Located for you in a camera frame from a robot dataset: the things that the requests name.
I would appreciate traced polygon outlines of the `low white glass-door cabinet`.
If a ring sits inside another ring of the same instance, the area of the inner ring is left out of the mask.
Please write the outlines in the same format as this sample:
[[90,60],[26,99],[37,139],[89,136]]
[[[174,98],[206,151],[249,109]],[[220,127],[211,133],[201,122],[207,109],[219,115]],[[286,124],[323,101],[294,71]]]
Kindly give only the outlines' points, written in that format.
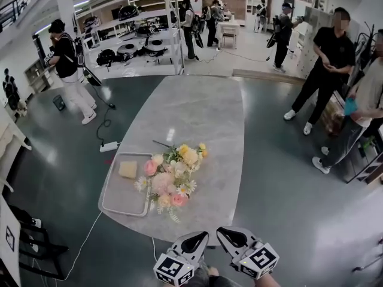
[[38,94],[51,88],[54,81],[51,71],[44,68],[40,60],[36,60],[25,70],[25,76],[32,89],[32,94]]

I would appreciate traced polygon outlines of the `white desk dark frame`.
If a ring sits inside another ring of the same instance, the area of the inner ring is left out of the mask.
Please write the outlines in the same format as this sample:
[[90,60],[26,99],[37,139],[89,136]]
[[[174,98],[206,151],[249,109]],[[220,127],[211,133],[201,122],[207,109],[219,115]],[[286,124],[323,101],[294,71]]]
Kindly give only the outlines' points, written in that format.
[[354,180],[370,184],[380,177],[378,172],[383,172],[383,124],[371,134],[361,136],[349,153],[351,175],[347,184]]

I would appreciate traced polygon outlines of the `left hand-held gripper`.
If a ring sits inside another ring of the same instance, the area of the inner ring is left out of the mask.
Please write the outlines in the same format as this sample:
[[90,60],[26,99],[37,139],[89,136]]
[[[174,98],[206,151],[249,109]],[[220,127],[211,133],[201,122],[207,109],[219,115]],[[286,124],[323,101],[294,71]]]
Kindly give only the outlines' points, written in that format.
[[171,286],[183,286],[200,267],[199,260],[209,242],[207,231],[188,233],[179,237],[172,249],[161,254],[153,267],[155,277]]

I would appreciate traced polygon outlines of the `small white table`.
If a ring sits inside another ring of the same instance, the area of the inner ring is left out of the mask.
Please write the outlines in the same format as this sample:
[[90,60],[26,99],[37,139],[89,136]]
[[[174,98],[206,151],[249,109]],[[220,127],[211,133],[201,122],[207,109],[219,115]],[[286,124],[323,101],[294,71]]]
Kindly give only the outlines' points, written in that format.
[[226,38],[233,39],[233,48],[236,49],[236,41],[239,36],[240,25],[236,20],[217,23],[218,48],[225,46]]

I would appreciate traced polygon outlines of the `white rectangular tray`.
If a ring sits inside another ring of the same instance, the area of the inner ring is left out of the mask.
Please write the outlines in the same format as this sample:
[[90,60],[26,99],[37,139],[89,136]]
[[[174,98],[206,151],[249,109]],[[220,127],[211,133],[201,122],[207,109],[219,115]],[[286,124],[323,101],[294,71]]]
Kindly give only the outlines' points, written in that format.
[[[148,153],[120,152],[115,155],[101,197],[103,210],[127,216],[146,216],[150,189],[144,181],[144,165],[150,159],[151,154]],[[135,179],[123,178],[118,174],[121,161],[137,161]]]

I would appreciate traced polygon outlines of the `tall white open cabinet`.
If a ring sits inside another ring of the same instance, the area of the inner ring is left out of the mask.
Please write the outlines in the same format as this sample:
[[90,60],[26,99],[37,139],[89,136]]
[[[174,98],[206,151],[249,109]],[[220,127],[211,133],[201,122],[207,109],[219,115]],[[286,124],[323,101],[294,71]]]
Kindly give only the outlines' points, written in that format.
[[265,11],[267,17],[268,0],[245,0],[245,27],[257,33],[261,31],[260,13]]

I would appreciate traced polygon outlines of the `black balcony railing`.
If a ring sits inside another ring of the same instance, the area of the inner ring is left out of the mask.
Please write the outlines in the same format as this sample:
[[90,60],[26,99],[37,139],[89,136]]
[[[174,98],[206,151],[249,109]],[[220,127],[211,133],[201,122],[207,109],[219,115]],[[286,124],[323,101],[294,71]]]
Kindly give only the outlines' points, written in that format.
[[0,33],[16,22],[31,1],[32,0],[11,0],[9,3],[0,7]]

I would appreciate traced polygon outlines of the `white locker cabinet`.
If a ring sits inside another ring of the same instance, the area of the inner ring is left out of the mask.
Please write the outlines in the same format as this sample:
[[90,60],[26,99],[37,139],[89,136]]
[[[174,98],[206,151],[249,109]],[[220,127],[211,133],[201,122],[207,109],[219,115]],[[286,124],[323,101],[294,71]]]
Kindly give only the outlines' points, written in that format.
[[305,8],[305,21],[299,25],[303,31],[303,39],[298,40],[300,45],[297,52],[297,76],[306,79],[318,58],[315,54],[314,36],[321,27],[331,27],[333,25],[333,13],[326,13],[316,8]]

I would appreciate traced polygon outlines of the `black wastebasket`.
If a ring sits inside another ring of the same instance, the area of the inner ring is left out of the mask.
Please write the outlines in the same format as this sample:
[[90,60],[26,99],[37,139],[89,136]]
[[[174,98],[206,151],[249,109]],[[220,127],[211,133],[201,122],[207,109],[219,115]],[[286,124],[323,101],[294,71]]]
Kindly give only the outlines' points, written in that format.
[[59,111],[63,111],[66,108],[64,100],[59,94],[53,98],[53,104]]

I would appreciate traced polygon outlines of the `yellow sponge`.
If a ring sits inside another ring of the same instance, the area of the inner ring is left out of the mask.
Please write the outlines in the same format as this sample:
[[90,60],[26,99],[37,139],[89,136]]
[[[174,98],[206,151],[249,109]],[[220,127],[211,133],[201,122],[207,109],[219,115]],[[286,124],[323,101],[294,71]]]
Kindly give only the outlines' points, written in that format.
[[123,178],[135,179],[137,167],[137,161],[121,161],[118,174]]

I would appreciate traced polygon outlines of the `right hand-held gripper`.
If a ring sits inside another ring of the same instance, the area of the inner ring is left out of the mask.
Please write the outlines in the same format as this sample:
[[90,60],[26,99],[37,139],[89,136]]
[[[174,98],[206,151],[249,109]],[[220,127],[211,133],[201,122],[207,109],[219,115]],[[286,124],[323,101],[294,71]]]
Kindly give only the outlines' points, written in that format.
[[260,279],[272,272],[279,261],[279,255],[273,247],[257,240],[246,228],[219,227],[216,236],[225,252],[233,257],[230,266],[253,279]]

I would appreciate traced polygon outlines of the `grey marble table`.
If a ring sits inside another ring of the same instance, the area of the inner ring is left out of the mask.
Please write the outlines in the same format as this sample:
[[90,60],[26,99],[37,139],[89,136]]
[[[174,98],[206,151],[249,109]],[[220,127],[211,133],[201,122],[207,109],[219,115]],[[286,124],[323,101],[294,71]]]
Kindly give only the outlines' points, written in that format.
[[216,230],[232,223],[241,182],[244,155],[244,110],[238,82],[219,77],[165,77],[143,104],[118,150],[148,153],[165,145],[204,143],[208,156],[193,174],[197,188],[178,211],[180,223],[148,210],[146,216],[120,215],[99,209],[116,222],[149,237],[174,242],[197,231],[209,233],[209,244],[219,244]]

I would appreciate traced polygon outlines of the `white power strip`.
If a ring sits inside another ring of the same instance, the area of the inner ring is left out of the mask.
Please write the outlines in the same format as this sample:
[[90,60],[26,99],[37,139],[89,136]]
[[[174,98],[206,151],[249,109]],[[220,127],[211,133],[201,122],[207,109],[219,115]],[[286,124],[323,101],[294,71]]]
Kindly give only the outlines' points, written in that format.
[[99,152],[103,153],[103,152],[116,150],[119,145],[120,144],[116,141],[109,142],[109,143],[103,143],[99,148]]

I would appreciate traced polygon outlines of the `white shelving rack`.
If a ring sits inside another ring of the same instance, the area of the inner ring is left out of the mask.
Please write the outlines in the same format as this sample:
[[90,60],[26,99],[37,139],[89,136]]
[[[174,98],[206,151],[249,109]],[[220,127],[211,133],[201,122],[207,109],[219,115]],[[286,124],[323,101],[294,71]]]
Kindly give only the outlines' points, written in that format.
[[[75,5],[75,22],[78,25],[80,38],[84,47],[86,65],[102,80],[118,77],[135,77],[146,75],[179,75],[184,72],[183,45],[180,20],[178,18],[178,4],[181,0],[84,0]],[[167,16],[173,12],[173,26],[168,29],[165,37],[169,41],[170,51],[163,56],[160,63],[147,63],[140,60],[137,64],[114,65],[110,68],[93,68],[87,58],[84,45],[84,21],[92,16],[97,16],[101,23],[107,23],[114,19],[112,11],[125,5],[135,4],[146,11],[166,10]]]

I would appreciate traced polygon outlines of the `black coat rack with clothes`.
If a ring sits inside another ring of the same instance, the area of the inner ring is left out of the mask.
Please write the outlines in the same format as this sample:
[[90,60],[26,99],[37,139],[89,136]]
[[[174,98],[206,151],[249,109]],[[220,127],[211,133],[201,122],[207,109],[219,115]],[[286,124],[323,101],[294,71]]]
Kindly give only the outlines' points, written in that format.
[[355,47],[355,67],[357,73],[364,71],[366,66],[370,63],[372,56],[375,52],[376,35],[375,25],[370,27],[366,22],[368,32],[360,32],[357,36]]

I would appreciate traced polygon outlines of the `white side table black frame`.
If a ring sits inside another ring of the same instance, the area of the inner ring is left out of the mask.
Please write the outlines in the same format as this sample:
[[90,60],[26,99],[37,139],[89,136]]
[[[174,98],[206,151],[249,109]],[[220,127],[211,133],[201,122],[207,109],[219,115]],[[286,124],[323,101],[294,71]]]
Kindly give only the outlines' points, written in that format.
[[[20,232],[22,230],[40,233],[42,235],[42,240],[32,240],[30,238],[21,239]],[[20,249],[20,242],[36,244],[42,249],[42,253],[34,254]],[[19,222],[12,213],[7,202],[0,196],[0,287],[21,287],[20,269],[44,277],[64,280],[65,278],[59,264],[58,256],[67,251],[68,247],[51,243],[45,228],[38,228]],[[20,255],[38,260],[49,259],[52,261],[56,271],[54,273],[43,271],[31,265],[22,263],[19,261]]]

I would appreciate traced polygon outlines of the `group of black round machines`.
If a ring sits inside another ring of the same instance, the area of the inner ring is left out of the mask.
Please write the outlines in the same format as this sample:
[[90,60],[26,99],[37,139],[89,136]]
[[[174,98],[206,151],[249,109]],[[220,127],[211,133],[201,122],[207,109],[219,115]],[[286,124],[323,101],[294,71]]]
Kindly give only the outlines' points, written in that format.
[[173,26],[173,12],[166,10],[146,11],[135,4],[125,5],[112,11],[114,19],[101,23],[97,16],[83,23],[84,45],[87,58],[93,68],[127,66],[140,60],[160,63],[170,51],[165,39]]

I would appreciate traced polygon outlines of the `bunch of pink artificial flowers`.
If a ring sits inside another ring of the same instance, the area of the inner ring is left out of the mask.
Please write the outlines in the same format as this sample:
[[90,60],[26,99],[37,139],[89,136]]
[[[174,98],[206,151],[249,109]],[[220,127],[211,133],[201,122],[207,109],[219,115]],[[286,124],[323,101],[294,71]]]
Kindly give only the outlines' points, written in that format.
[[197,188],[193,173],[174,173],[158,166],[152,159],[145,163],[145,184],[149,186],[149,210],[180,223],[178,211],[184,207]]

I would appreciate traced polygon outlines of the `white dressing table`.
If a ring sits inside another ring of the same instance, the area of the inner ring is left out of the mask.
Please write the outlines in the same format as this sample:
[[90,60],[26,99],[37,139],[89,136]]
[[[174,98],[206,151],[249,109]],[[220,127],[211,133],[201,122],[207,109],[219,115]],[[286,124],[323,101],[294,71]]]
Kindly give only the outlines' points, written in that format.
[[16,128],[15,123],[0,121],[0,194],[5,187],[11,193],[14,192],[7,178],[21,147],[32,150],[32,147],[25,142],[26,137],[20,137]]

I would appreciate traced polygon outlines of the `person's right forearm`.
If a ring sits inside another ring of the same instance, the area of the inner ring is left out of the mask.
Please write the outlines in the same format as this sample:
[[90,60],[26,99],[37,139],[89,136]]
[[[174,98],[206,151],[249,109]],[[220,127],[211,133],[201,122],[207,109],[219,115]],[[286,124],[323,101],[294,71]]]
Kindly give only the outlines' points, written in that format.
[[269,274],[254,281],[255,287],[281,287],[281,285]]

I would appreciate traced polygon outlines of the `person's camouflage trouser leg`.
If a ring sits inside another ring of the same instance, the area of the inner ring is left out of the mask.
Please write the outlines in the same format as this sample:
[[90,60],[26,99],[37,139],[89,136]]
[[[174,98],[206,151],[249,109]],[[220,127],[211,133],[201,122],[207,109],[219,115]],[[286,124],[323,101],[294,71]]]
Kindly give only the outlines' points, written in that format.
[[199,260],[199,268],[188,281],[187,287],[242,287],[233,280],[219,275],[214,267],[207,266],[204,257]]

